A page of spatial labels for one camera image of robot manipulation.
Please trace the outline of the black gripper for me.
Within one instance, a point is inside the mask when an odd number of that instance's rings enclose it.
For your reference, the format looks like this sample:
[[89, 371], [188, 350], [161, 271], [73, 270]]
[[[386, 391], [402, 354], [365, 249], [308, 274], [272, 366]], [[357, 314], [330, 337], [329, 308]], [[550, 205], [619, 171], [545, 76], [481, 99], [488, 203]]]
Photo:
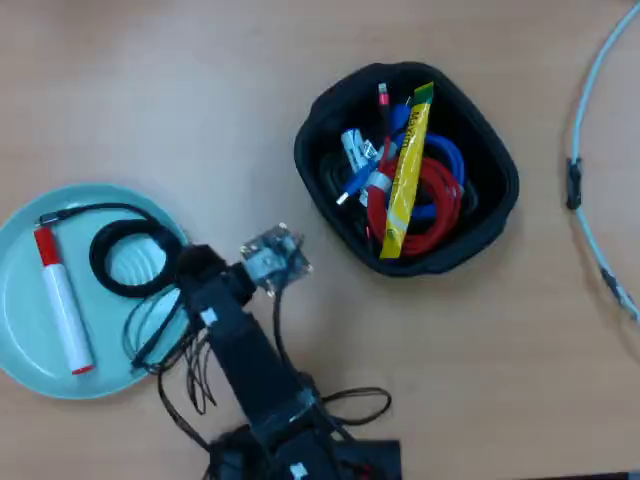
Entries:
[[184, 248], [177, 259], [175, 281], [180, 283], [192, 322], [238, 323], [256, 285], [242, 263], [228, 266], [209, 245]]

